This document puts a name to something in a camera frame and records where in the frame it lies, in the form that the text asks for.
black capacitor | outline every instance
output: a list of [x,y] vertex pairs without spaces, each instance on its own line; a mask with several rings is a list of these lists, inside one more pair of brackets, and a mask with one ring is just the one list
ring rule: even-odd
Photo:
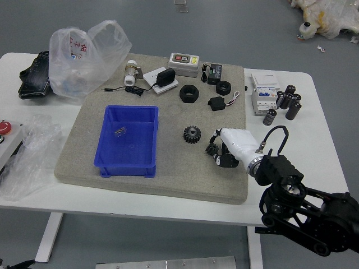
[[288,107],[290,108],[291,107],[291,105],[296,101],[296,102],[298,102],[298,103],[300,103],[301,102],[301,100],[302,100],[302,97],[299,95],[299,94],[293,94],[293,96],[294,96],[294,99],[291,101],[291,103],[288,105]]
[[277,116],[276,111],[274,109],[269,109],[267,115],[263,119],[263,124],[270,126],[273,123],[275,116]]
[[301,97],[299,94],[293,94],[293,96],[296,98],[296,101],[297,101],[298,103],[301,102],[302,97]]
[[277,100],[275,102],[275,105],[277,106],[277,109],[280,107],[280,104],[282,103],[283,101],[283,98],[284,98],[284,92],[282,91],[278,91],[277,92]]
[[293,85],[288,85],[286,90],[284,91],[285,94],[294,94],[296,91],[296,87]]
[[294,99],[294,95],[292,95],[290,93],[284,93],[284,98],[283,98],[282,103],[280,104],[280,108],[287,109],[293,99]]
[[291,107],[286,114],[286,118],[289,120],[293,120],[298,114],[298,111],[301,109],[301,107],[302,105],[299,102],[293,101]]

plastic bag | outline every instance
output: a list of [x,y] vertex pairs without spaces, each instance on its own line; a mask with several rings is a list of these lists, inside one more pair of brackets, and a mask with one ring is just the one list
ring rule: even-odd
[[35,115],[22,128],[24,139],[0,175],[0,196],[17,201],[56,182],[52,177],[63,142],[51,116]]
[[115,21],[103,21],[87,33],[57,30],[50,38],[49,79],[54,93],[82,99],[108,80],[132,44]]

wire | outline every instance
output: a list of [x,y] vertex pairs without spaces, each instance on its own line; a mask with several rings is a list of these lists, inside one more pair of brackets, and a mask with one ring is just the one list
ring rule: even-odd
[[104,88],[104,91],[116,91],[116,90],[125,88],[125,91],[126,91],[126,92],[130,92],[130,93],[132,93],[132,94],[136,94],[136,95],[138,95],[139,97],[141,97],[141,95],[144,93],[144,91],[149,91],[149,90],[151,90],[155,85],[157,85],[157,83],[155,83],[154,85],[152,85],[151,88],[149,88],[149,89],[144,89],[144,88],[140,88],[140,87],[137,87],[137,86],[122,86],[122,87],[118,87],[118,88],[115,88],[115,89],[112,89],[112,88]]
[[230,101],[228,103],[226,103],[226,106],[230,106],[230,105],[233,105],[234,102],[236,101],[236,99],[239,97],[240,95],[240,92],[239,91],[235,91],[234,92],[234,95],[233,95],[233,98],[230,99]]
[[207,80],[208,80],[208,77],[207,77],[207,74],[206,74],[207,67],[209,67],[209,64],[203,64],[203,66],[202,66],[201,81],[203,81],[203,82],[207,82]]
[[270,136],[271,133],[273,133],[276,129],[283,129],[284,131],[284,134],[286,135],[282,141],[282,144],[280,144],[280,147],[278,149],[278,156],[279,154],[282,152],[283,148],[284,148],[284,145],[286,144],[287,140],[288,140],[288,137],[289,137],[289,132],[288,132],[288,129],[286,126],[283,126],[283,125],[278,125],[278,126],[275,126],[274,128],[272,128],[267,134],[266,136],[264,137],[263,139],[263,142],[265,143],[268,139],[268,137]]

gray floor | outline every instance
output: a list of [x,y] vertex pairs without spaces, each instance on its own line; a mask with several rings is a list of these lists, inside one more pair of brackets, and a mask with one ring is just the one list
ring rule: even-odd
[[[133,53],[169,57],[183,52],[208,62],[306,72],[316,85],[349,190],[359,200],[359,44],[349,42],[352,35],[298,41],[302,12],[291,9],[286,0],[187,4],[189,13],[177,13],[173,0],[0,0],[0,55],[39,53],[48,49],[52,33],[60,28],[86,31],[115,19],[132,42]],[[317,50],[318,45],[326,52]],[[1,209],[0,214],[4,263],[34,258],[49,213]],[[323,258],[282,236],[261,236],[261,241],[265,269],[358,266],[359,254],[352,251]],[[249,268],[245,243],[246,229],[241,227],[65,215],[50,262],[33,268],[232,255],[237,268]]]

white table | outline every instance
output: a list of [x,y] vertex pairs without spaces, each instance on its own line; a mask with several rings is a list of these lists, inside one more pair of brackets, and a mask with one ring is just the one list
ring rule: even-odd
[[[71,104],[55,95],[39,100],[21,100],[18,97],[17,91],[21,85],[19,73],[28,68],[35,57],[36,54],[8,53],[0,59],[1,117],[24,122],[34,114],[49,114],[52,116],[53,123],[59,123],[62,126],[63,135],[67,137],[80,110],[79,105]],[[263,125],[263,117],[256,117],[253,113],[250,101],[253,88],[250,80],[252,71],[258,70],[245,69],[245,85],[248,86],[245,96],[247,129],[260,142],[272,127],[276,125],[287,126],[289,140],[282,154],[305,175],[303,184],[329,193],[348,191],[311,77],[305,73],[275,71],[281,89],[285,89],[289,84],[296,86],[297,93],[302,96],[303,107],[294,120],[286,120],[284,117],[286,111],[277,110],[278,115],[274,123],[268,127]],[[283,137],[283,132],[275,131],[267,141],[265,152],[271,147],[276,152]],[[58,183],[41,189],[20,201],[7,201],[0,197],[0,207],[262,226],[262,214],[259,211],[258,204],[265,188],[258,186],[255,180],[250,177],[246,202],[242,205],[226,205]],[[249,234],[248,240],[251,241],[252,233],[249,232]],[[259,236],[254,236],[253,242],[257,244]]]

